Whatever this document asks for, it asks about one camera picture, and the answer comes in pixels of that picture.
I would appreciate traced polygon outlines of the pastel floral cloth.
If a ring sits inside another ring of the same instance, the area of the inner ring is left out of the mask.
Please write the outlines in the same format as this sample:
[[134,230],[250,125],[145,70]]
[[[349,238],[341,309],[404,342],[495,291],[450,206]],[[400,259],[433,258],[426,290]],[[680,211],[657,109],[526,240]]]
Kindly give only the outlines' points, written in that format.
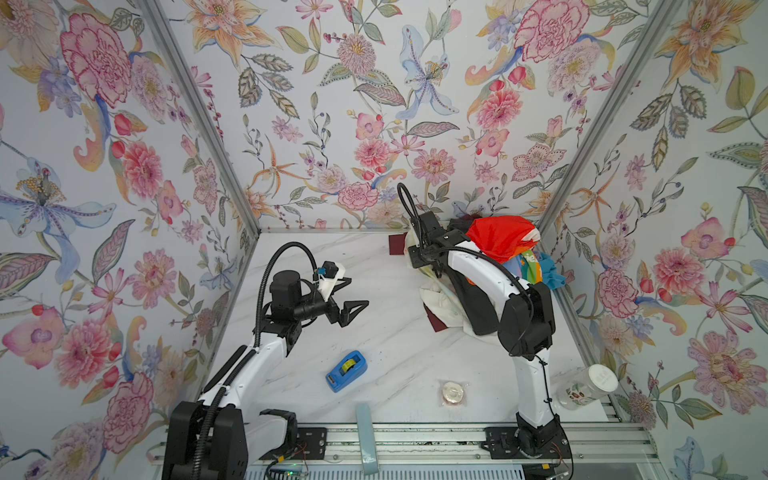
[[429,279],[430,286],[436,287],[440,292],[446,295],[449,300],[458,304],[458,297],[456,295],[456,291],[446,275],[442,275],[441,277],[438,277],[432,266],[416,267],[415,261],[411,259],[409,248],[417,245],[418,245],[418,241],[416,240],[415,231],[413,229],[409,229],[405,234],[405,246],[404,246],[404,254],[409,266],[419,271],[422,275],[426,276]]

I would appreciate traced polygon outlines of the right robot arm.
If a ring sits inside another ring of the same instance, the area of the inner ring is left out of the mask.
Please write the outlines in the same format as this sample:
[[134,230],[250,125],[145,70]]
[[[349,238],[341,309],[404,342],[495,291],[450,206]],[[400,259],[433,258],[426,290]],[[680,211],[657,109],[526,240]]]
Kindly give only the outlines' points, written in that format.
[[481,447],[494,459],[570,456],[569,440],[554,409],[548,376],[556,332],[552,295],[544,283],[520,279],[459,230],[443,228],[432,211],[420,213],[404,183],[397,185],[416,244],[408,248],[414,268],[446,277],[479,336],[495,336],[511,357],[518,409],[513,427],[488,427]]

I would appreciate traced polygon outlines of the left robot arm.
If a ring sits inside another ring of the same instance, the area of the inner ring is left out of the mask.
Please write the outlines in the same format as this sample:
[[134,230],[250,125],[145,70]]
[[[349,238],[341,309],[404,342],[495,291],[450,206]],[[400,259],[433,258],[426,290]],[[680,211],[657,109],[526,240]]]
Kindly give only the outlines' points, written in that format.
[[366,300],[335,301],[351,282],[342,264],[318,263],[301,242],[276,250],[258,287],[251,342],[234,351],[197,400],[172,411],[162,478],[242,479],[254,460],[275,467],[305,451],[295,413],[249,409],[305,328],[321,317],[346,327],[368,307]]

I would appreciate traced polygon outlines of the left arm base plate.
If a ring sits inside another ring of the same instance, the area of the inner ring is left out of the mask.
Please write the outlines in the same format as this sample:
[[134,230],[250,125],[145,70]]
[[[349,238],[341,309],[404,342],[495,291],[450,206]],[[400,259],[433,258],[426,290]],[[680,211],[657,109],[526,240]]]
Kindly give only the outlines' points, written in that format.
[[273,461],[298,457],[300,460],[324,460],[328,443],[328,429],[325,427],[299,427],[275,440],[264,440],[257,432],[249,441],[249,461]]

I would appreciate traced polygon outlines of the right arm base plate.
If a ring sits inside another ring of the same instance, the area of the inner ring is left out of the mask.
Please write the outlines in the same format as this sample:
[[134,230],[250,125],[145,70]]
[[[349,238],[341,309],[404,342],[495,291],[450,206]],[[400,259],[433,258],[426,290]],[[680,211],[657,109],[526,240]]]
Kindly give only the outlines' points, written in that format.
[[533,460],[557,463],[570,460],[572,450],[560,427],[530,429],[517,426],[486,427],[481,448],[493,460]]

